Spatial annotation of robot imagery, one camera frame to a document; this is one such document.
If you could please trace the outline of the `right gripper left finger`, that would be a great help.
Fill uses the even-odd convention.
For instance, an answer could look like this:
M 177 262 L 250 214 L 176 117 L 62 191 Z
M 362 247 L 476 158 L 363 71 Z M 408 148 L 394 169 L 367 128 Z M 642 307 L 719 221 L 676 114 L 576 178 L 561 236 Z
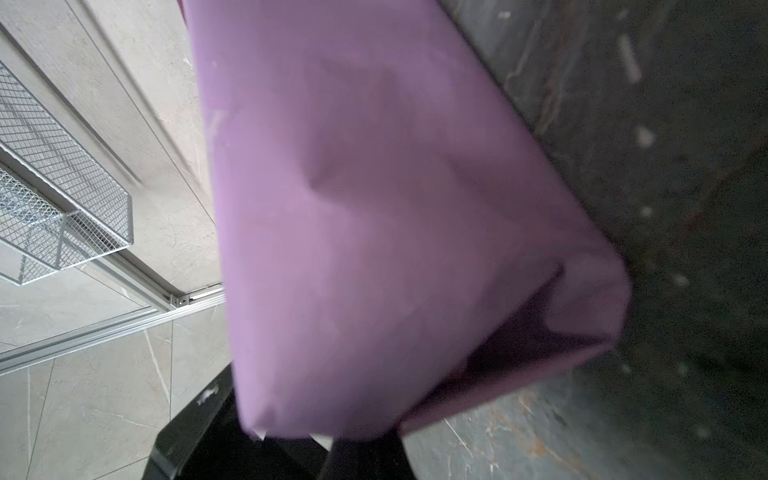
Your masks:
M 242 429 L 226 366 L 157 435 L 144 479 L 315 479 L 328 450 L 312 438 L 262 439 Z

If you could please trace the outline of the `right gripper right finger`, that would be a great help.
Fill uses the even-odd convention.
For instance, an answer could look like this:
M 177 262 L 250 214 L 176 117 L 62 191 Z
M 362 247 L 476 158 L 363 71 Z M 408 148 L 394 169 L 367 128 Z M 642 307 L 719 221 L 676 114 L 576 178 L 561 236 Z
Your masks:
M 319 475 L 322 480 L 415 480 L 396 430 L 367 441 L 335 440 Z

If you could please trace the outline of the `pink wrapping paper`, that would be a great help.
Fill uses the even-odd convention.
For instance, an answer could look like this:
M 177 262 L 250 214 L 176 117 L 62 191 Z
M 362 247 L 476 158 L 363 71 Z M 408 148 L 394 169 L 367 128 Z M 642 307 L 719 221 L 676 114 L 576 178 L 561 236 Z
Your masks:
M 624 262 L 435 1 L 185 1 L 242 428 L 373 439 L 617 342 Z

